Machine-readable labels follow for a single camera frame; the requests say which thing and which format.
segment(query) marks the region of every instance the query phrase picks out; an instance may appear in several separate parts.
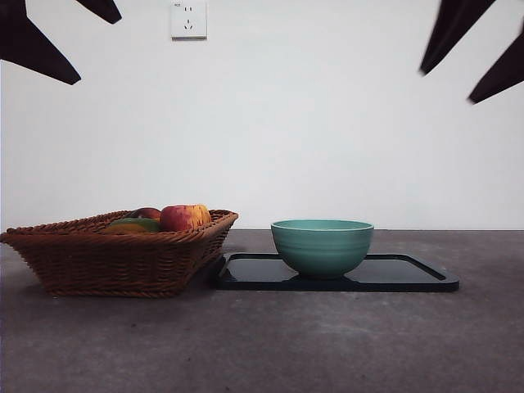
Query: gray table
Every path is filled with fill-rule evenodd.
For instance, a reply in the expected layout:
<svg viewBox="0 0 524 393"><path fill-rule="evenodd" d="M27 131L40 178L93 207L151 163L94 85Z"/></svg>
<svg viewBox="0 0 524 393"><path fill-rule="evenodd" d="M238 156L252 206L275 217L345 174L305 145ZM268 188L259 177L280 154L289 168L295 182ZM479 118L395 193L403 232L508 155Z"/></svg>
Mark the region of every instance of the gray table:
<svg viewBox="0 0 524 393"><path fill-rule="evenodd" d="M233 230L225 251L273 251ZM524 232L376 231L372 252L457 274L453 293L215 291L57 298L2 250L2 392L524 391Z"/></svg>

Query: bowl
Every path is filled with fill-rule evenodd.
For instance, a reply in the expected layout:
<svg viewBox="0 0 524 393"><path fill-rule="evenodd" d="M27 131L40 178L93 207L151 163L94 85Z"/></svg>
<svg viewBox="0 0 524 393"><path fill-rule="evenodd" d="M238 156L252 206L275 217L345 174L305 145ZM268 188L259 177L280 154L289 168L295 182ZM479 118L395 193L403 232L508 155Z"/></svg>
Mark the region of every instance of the bowl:
<svg viewBox="0 0 524 393"><path fill-rule="evenodd" d="M282 260L312 278L339 278L368 254L373 226L338 219L292 219L271 224Z"/></svg>

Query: apple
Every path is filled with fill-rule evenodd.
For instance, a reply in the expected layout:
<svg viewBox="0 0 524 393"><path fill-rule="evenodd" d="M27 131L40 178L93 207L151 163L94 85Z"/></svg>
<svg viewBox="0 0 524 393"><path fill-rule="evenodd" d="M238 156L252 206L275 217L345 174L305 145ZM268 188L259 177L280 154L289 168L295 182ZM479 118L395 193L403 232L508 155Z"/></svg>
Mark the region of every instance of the apple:
<svg viewBox="0 0 524 393"><path fill-rule="evenodd" d="M154 207L141 207L128 213L125 217L130 219L155 219L156 221L160 221L160 210Z"/></svg>
<svg viewBox="0 0 524 393"><path fill-rule="evenodd" d="M210 212L204 205L166 206L160 213L160 230L185 231L211 222Z"/></svg>

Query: white wall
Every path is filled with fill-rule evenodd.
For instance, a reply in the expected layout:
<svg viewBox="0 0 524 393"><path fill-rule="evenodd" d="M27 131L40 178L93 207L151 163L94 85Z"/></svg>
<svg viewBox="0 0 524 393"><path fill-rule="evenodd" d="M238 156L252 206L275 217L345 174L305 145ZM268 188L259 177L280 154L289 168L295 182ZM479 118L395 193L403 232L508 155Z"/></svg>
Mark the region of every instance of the white wall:
<svg viewBox="0 0 524 393"><path fill-rule="evenodd" d="M516 38L497 2L431 74L437 0L210 0L209 39L171 42L170 0L29 14L83 80L2 65L2 229L206 203L235 228L524 228L524 84L472 106Z"/></svg>

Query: wicker basket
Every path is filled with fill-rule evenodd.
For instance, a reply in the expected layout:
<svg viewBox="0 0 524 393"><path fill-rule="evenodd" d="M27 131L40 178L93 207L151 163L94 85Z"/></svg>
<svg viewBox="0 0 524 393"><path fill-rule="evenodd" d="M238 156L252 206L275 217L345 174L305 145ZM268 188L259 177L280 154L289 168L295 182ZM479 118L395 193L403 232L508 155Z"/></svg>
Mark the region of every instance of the wicker basket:
<svg viewBox="0 0 524 393"><path fill-rule="evenodd" d="M127 210L86 219L8 229L0 236L20 253L45 290L54 296L169 297L219 257L238 218L211 210L212 221L187 231L100 234Z"/></svg>

